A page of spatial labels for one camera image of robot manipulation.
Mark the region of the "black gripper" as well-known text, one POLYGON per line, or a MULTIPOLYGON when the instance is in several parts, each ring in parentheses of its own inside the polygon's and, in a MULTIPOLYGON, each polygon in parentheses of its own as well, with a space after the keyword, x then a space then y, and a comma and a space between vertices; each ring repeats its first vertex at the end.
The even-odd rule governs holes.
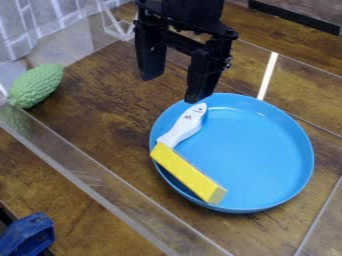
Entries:
POLYGON ((238 33, 220 21, 224 0, 135 0, 135 51, 144 81, 164 72, 167 48, 190 54, 184 101, 211 96, 238 33))

